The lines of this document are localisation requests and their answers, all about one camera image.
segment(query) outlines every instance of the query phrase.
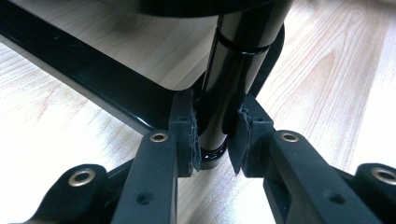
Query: metal grommet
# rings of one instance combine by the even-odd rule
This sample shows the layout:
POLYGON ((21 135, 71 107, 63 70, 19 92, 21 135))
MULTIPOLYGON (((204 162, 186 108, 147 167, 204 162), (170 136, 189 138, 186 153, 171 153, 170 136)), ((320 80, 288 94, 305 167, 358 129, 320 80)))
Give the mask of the metal grommet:
POLYGON ((166 139, 168 139, 168 135, 166 135, 165 133, 155 133, 149 139, 151 140, 151 142, 160 143, 166 141, 166 139))
POLYGON ((90 168, 85 168, 76 171, 69 178, 69 185, 72 187, 81 187, 89 184, 95 178, 95 171, 90 168))
POLYGON ((287 142, 298 142, 299 138, 292 133, 282 133, 280 137, 287 142))
POLYGON ((372 175, 378 180, 396 186, 396 174, 394 172, 380 167, 375 167, 371 171, 372 175))

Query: glossy black tube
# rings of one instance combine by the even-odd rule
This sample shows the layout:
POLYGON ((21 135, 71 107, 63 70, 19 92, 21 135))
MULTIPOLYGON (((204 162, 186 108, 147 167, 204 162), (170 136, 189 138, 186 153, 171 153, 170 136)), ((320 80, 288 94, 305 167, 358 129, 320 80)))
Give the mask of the glossy black tube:
POLYGON ((276 39, 291 1, 219 16, 204 85, 197 103, 204 150, 220 148, 233 133, 237 111, 276 39))

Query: black metal frame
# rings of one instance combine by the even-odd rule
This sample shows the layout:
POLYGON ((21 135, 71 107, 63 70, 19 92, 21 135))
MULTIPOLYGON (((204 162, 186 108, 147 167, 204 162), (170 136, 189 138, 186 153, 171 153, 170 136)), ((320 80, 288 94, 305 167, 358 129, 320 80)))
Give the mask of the black metal frame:
POLYGON ((271 119, 255 101, 254 95, 268 77, 283 45, 284 29, 280 27, 290 1, 279 2, 220 17, 208 72, 205 79, 201 77, 192 86, 194 95, 198 95, 194 98, 192 91, 169 91, 10 1, 0 0, 1 35, 134 120, 129 124, 141 133, 170 130, 145 135, 134 162, 129 161, 108 174, 97 165, 81 165, 67 171, 49 190, 33 220, 175 223, 177 177, 191 176, 193 168, 203 168, 206 157, 217 160, 224 153, 223 147, 205 151, 197 144, 200 133, 194 102, 198 102, 196 111, 201 122, 198 126, 205 132, 212 115, 200 111, 210 106, 205 99, 217 94, 227 98, 226 106, 219 109, 214 106, 213 114, 220 113, 221 119, 227 117, 216 125, 226 126, 221 126, 220 132, 225 130, 229 135, 227 143, 233 168, 236 173, 242 168, 247 177, 265 177, 264 189, 277 222, 359 223, 364 219, 379 223, 381 219, 391 223, 396 220, 393 214, 396 190, 391 184, 396 182, 395 169, 365 164, 355 177, 334 170, 303 136, 290 131, 276 132, 271 119), (260 16, 272 13, 281 16, 275 19, 260 16), (250 24, 258 17, 264 23, 261 30, 250 24), (257 34, 246 34, 252 31, 257 34), (218 56, 221 51, 227 56, 218 56), (264 52, 267 57, 259 74, 251 77, 264 52), (213 62, 218 61, 220 72, 212 73, 213 62), (242 69, 230 73, 235 69, 233 63, 242 69), (217 83, 213 90, 207 87, 211 78, 209 82, 217 83), (224 80, 228 84, 219 84, 224 80), (253 96, 245 97, 250 82, 253 96), (233 94, 226 93, 224 86, 233 94), (234 113, 231 119, 229 107, 234 113), (145 173, 142 171, 148 171, 151 178, 142 175, 145 173))
MULTIPOLYGON (((139 132, 167 128, 175 91, 143 77, 7 0, 0 0, 0 35, 114 106, 134 121, 127 124, 139 132)), ((253 95, 259 93, 275 65, 284 36, 282 28, 253 83, 250 91, 253 95)), ((195 95, 200 92, 203 78, 192 86, 195 95)), ((123 120, 119 114, 113 115, 123 120)))

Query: black plastic part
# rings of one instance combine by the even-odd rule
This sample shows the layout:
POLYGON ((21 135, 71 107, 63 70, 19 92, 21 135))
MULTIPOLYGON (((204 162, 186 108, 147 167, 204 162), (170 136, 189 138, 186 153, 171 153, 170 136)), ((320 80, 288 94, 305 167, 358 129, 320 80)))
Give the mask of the black plastic part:
POLYGON ((384 223, 396 222, 396 169, 378 163, 359 166, 352 188, 384 223))
POLYGON ((132 118, 142 133, 167 129, 174 91, 6 0, 0 0, 0 34, 132 118))
POLYGON ((119 10, 161 17, 206 17, 247 10, 276 0, 106 0, 119 10))
POLYGON ((274 214, 287 214, 277 217, 277 223, 381 223, 302 135, 275 132, 270 157, 283 182, 279 183, 279 178, 271 179, 274 174, 265 174, 264 181, 287 189, 281 191, 264 182, 266 193, 277 193, 268 197, 274 214), (288 211, 284 211, 284 204, 275 199, 287 198, 288 194, 291 201, 286 206, 288 211))
POLYGON ((106 169, 100 165, 84 164, 65 172, 49 189, 37 211, 29 221, 55 223, 96 223, 108 197, 106 169), (72 186, 70 179, 82 181, 93 177, 81 186, 72 186))
POLYGON ((239 110, 235 134, 229 135, 227 141, 236 174, 242 168, 246 177, 264 177, 264 156, 268 154, 273 132, 274 122, 256 99, 247 95, 239 110))
POLYGON ((168 131, 146 134, 111 223, 176 223, 177 141, 168 131))
POLYGON ((169 131, 177 140, 178 177, 189 177, 193 168, 200 170, 201 149, 198 142, 198 127, 192 108, 192 90, 175 94, 169 117, 169 131))

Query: black metal bar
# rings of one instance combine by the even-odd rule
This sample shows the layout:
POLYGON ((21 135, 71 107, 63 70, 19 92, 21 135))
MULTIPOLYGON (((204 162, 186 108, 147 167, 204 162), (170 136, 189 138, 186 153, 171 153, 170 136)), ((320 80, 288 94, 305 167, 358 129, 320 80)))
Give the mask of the black metal bar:
POLYGON ((137 130, 167 129, 174 91, 141 76, 14 3, 0 0, 0 34, 105 100, 137 130))
POLYGON ((203 149, 219 150, 227 134, 234 132, 237 111, 282 27, 290 5, 289 0, 275 1, 264 7, 219 16, 219 27, 197 106, 203 149))
POLYGON ((264 183, 278 223, 381 223, 337 172, 300 134, 277 131, 269 148, 277 174, 266 173, 264 183), (284 191, 272 186, 283 186, 284 191), (291 197, 290 204, 277 201, 291 197))
POLYGON ((177 141, 168 131, 146 134, 112 223, 176 223, 177 141))

